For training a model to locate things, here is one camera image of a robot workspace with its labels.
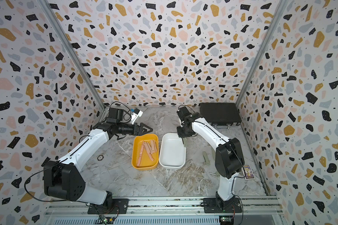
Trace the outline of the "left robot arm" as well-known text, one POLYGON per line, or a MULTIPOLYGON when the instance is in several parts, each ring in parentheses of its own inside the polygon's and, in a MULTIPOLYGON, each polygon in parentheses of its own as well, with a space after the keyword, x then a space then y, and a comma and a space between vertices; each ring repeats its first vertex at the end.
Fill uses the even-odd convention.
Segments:
POLYGON ((94 125, 91 132, 72 151, 58 161, 45 164, 44 193, 62 200, 85 202, 96 207, 112 209, 112 193, 89 186, 80 173, 91 156, 112 137, 142 136, 152 132, 151 127, 135 122, 142 114, 137 108, 130 110, 130 119, 124 122, 123 109, 109 109, 104 121, 94 125))

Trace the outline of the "white storage box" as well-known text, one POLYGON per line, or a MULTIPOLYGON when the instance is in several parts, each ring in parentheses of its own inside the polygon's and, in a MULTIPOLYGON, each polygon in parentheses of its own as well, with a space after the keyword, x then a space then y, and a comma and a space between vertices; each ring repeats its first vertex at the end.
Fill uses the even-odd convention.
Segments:
POLYGON ((159 154, 159 163, 166 169, 178 170, 186 163, 186 146, 177 133, 163 136, 159 154))

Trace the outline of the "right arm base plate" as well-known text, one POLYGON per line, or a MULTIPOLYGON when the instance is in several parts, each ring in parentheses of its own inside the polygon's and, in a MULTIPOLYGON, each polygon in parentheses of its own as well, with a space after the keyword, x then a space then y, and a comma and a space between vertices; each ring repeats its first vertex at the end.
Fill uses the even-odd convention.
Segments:
POLYGON ((238 198, 223 201, 221 198, 204 198, 201 207, 205 213, 241 213, 242 204, 238 198))

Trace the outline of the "long pink fruit knife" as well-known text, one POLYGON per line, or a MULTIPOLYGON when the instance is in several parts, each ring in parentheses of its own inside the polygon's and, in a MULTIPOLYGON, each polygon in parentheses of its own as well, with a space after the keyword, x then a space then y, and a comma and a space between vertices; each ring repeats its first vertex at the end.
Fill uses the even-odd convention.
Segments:
POLYGON ((142 143, 141 148, 140 148, 140 152, 139 152, 139 157, 138 157, 138 160, 137 160, 137 167, 139 167, 140 164, 141 164, 143 152, 144 152, 145 149, 146 149, 145 144, 142 143))

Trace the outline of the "yellow storage box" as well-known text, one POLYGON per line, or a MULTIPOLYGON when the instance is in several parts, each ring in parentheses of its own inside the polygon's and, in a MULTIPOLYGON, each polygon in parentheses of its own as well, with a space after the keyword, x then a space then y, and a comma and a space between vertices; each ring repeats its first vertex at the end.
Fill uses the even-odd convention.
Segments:
POLYGON ((152 170, 157 167, 159 163, 159 139, 155 134, 146 134, 143 136, 138 136, 134 139, 133 151, 132 151, 132 166, 140 171, 152 170), (143 152, 142 161, 139 167, 137 167, 137 160, 139 157, 140 148, 143 142, 148 142, 150 144, 151 140, 155 140, 157 152, 152 154, 154 161, 151 161, 147 155, 146 150, 143 152))

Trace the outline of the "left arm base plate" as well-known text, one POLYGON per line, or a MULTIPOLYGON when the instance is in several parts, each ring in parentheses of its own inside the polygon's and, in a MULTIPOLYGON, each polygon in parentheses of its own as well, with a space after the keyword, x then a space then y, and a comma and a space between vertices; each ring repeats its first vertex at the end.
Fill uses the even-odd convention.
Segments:
POLYGON ((106 200, 102 205, 90 204, 87 214, 126 214, 128 206, 128 198, 114 198, 106 200))

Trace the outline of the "pink folding knife angled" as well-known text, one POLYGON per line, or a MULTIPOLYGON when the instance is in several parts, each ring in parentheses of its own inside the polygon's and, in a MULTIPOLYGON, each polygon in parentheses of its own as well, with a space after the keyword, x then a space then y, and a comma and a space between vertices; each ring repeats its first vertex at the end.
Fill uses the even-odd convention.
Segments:
POLYGON ((151 140, 150 141, 150 144, 151 144, 151 154, 154 154, 157 152, 157 147, 156 147, 156 142, 155 140, 151 140))

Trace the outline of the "pink folding knife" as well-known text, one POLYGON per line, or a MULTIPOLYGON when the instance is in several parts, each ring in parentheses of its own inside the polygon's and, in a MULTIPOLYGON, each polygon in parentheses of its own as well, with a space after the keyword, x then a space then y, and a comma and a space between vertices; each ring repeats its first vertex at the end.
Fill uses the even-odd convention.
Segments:
POLYGON ((146 149, 147 154, 148 154, 148 155, 151 155, 151 154, 152 154, 151 145, 148 144, 147 142, 144 142, 144 146, 145 146, 145 149, 146 149))

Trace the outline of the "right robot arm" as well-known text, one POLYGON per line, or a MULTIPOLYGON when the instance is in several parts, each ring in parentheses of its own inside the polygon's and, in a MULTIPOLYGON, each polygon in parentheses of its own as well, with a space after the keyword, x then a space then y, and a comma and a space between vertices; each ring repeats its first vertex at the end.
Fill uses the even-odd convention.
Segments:
POLYGON ((192 137, 197 134, 215 150, 215 167, 220 174, 216 204, 221 211, 224 211, 235 199, 236 179, 244 179, 244 176, 240 176, 245 164, 240 141, 223 135, 211 126, 200 113, 191 113, 186 106, 179 107, 177 115, 180 120, 177 134, 180 138, 192 137))

